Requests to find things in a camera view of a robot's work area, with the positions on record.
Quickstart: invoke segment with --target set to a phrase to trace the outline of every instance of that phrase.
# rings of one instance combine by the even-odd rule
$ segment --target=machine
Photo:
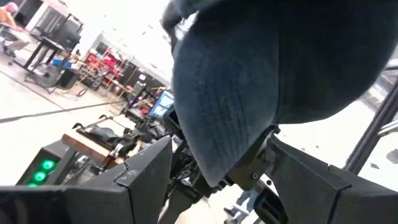
[[[150,109],[149,115],[162,118],[174,103],[174,96],[167,90],[159,96],[154,106]]]
[[[384,106],[397,92],[396,84]],[[1,187],[0,223],[18,223],[22,217],[28,223],[175,223],[201,198],[227,185],[249,190],[262,174],[272,179],[279,195],[264,186],[256,200],[255,211],[267,224],[398,220],[397,192],[281,142],[277,126],[264,130],[219,185],[210,187],[190,153],[173,107],[164,119],[183,139],[174,152],[171,137],[166,136],[81,185]],[[166,201],[169,206],[160,216]]]

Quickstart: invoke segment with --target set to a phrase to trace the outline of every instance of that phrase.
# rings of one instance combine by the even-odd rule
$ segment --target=table
[[[131,128],[130,126],[121,124],[120,121],[116,122],[115,118],[101,118],[94,124],[97,124],[99,127],[109,127],[119,136],[122,135],[124,128]],[[65,156],[58,162],[57,168],[54,170],[52,175],[47,179],[45,183],[46,185],[58,185],[62,183],[68,175],[69,170],[72,168],[72,165],[74,165],[74,158],[78,152],[98,162],[104,161],[106,156],[109,154],[107,149],[76,132],[77,129],[78,128],[69,130],[63,134],[62,142],[70,147]],[[138,141],[136,148],[134,148],[134,150],[128,155],[135,155],[139,151],[141,145],[142,142]],[[112,165],[114,166],[123,163],[123,161],[123,158],[118,157]]]
[[[47,49],[39,55],[35,65],[30,70],[29,66],[32,64],[33,60],[36,58],[36,56],[39,54],[39,52],[42,50],[43,47],[46,47]],[[17,64],[18,66],[26,69],[29,72],[33,72],[33,70],[36,68],[36,66],[43,61],[44,57],[46,56],[46,54],[49,50],[53,50],[53,52],[51,53],[50,57],[45,62],[46,65],[48,65],[53,60],[53,58],[55,57],[55,55],[57,53],[59,53],[59,51],[64,51],[68,55],[71,54],[71,52],[69,52],[67,49],[65,49],[64,47],[62,47],[60,44],[56,43],[55,41],[49,39],[48,37],[40,37],[40,44],[33,51],[32,55],[29,57],[29,59],[26,61],[26,63],[21,64],[17,60],[14,60],[14,63]]]
[[[112,83],[114,86],[118,87],[121,91],[119,94],[111,94],[110,96],[107,97],[106,102],[112,102],[114,99],[120,100],[120,98],[122,97],[123,93],[127,93],[129,95],[135,96],[135,93],[133,92],[132,88],[127,88],[125,86],[123,86],[122,84],[120,84],[118,81],[116,80],[111,80],[110,83]],[[105,91],[105,96],[108,95],[108,92],[110,92],[112,88],[112,85],[109,85]],[[116,105],[106,105],[107,109],[109,111],[111,111],[114,114],[121,114],[123,111],[123,108],[125,107],[125,105],[122,105],[121,107],[116,107]]]

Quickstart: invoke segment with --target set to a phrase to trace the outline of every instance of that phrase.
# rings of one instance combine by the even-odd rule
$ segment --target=desk
[[[107,92],[109,92],[109,91],[111,90],[111,88],[113,87],[112,84],[113,84],[114,86],[118,87],[118,88],[119,88],[119,91],[121,92],[121,93],[119,93],[119,94],[116,94],[116,95],[118,95],[118,98],[120,98],[120,96],[123,95],[124,92],[127,92],[127,93],[131,94],[132,96],[135,95],[135,93],[132,92],[133,89],[132,89],[130,86],[123,86],[122,84],[120,84],[120,83],[119,83],[118,81],[116,81],[116,80],[110,80],[110,81],[109,81],[109,85],[108,85],[108,87],[106,88],[105,94],[107,94]]]
[[[35,65],[34,65],[33,68],[30,70],[30,69],[29,69],[29,66],[32,64],[33,60],[36,58],[37,54],[42,50],[43,47],[46,47],[47,49],[44,50],[44,52],[42,52],[42,53],[39,55],[39,57],[38,57],[38,59],[37,59]],[[51,53],[50,57],[49,57],[49,58],[47,59],[47,61],[45,62],[46,65],[48,65],[48,64],[53,60],[53,58],[55,57],[55,55],[56,55],[57,53],[59,53],[59,51],[64,51],[64,52],[66,52],[68,55],[71,54],[71,52],[69,52],[67,49],[65,49],[64,47],[62,47],[60,44],[56,43],[55,41],[49,39],[48,37],[41,37],[41,38],[40,38],[40,44],[36,47],[36,49],[33,51],[32,55],[29,57],[29,59],[26,61],[25,64],[21,64],[21,63],[19,63],[19,62],[16,61],[16,60],[14,60],[14,63],[17,64],[18,66],[20,66],[20,67],[26,69],[26,70],[29,71],[29,72],[33,72],[34,69],[36,68],[36,66],[38,66],[38,64],[40,64],[40,63],[43,61],[44,57],[46,56],[46,54],[47,54],[47,52],[48,52],[49,50],[53,50],[53,52]]]
[[[109,127],[114,130],[115,134],[117,135],[121,135],[125,128],[121,125],[121,123],[117,123],[109,118],[102,118],[99,121],[95,122],[95,124],[100,127]],[[45,183],[47,185],[58,185],[62,183],[62,181],[68,175],[69,170],[72,168],[72,165],[75,163],[75,160],[73,158],[75,157],[76,153],[79,152],[84,156],[88,156],[91,160],[97,162],[103,162],[106,156],[109,154],[109,151],[107,149],[79,134],[78,132],[76,132],[76,129],[65,132],[62,136],[62,142],[70,147],[65,156],[57,164],[57,168],[49,176],[48,180]],[[141,145],[142,142],[138,141],[137,146],[128,155],[135,155],[139,151]],[[123,163],[123,161],[123,158],[118,157],[112,165],[114,166]]]

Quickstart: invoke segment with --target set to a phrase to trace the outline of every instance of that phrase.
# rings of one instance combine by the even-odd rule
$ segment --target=metal rod
[[[383,126],[390,123],[398,111],[398,82],[384,99],[380,108],[376,111],[370,125],[359,140],[346,161],[344,170],[350,171],[356,175],[361,172],[369,156],[373,152],[381,136],[378,135]]]

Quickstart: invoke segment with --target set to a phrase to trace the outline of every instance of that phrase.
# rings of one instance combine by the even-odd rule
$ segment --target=red object
[[[145,110],[145,109],[141,109],[141,114],[142,115],[147,115],[149,113],[149,111]]]
[[[121,75],[121,72],[115,68],[116,59],[111,54],[108,54],[107,56],[105,56],[105,58],[100,60],[96,57],[96,54],[88,52],[85,63],[88,63],[91,66],[95,65],[96,69],[104,68],[107,73],[111,73],[114,75],[113,80],[117,80]]]

